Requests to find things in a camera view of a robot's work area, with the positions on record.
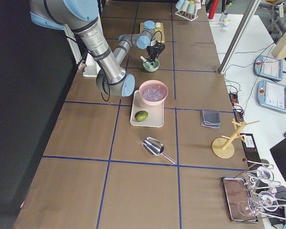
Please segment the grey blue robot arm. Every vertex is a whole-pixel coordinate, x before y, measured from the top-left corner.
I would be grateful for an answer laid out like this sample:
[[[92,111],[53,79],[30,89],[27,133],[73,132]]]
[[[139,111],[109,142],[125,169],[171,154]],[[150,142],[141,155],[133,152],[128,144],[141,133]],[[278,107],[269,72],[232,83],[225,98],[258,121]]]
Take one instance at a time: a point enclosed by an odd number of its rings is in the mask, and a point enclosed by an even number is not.
[[[114,49],[113,54],[119,64],[128,54],[131,47],[137,47],[147,51],[147,58],[142,58],[143,66],[147,71],[156,71],[160,66],[157,58],[165,49],[163,43],[162,24],[154,21],[143,22],[143,29],[137,34],[124,34],[118,39],[119,44]]]
[[[31,20],[36,25],[61,30],[68,25],[79,35],[98,63],[97,88],[102,94],[127,97],[135,88],[135,77],[120,66],[98,26],[99,7],[95,0],[31,0]]]

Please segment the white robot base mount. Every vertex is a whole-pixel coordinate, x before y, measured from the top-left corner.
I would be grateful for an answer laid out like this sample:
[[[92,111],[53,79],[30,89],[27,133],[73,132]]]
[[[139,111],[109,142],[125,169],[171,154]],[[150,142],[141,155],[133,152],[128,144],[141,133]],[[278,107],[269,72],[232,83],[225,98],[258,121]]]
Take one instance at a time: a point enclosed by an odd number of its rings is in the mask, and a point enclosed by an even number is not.
[[[101,70],[98,63],[93,59],[93,57],[88,53],[85,61],[85,67],[83,70],[84,77],[97,77],[99,71]]]

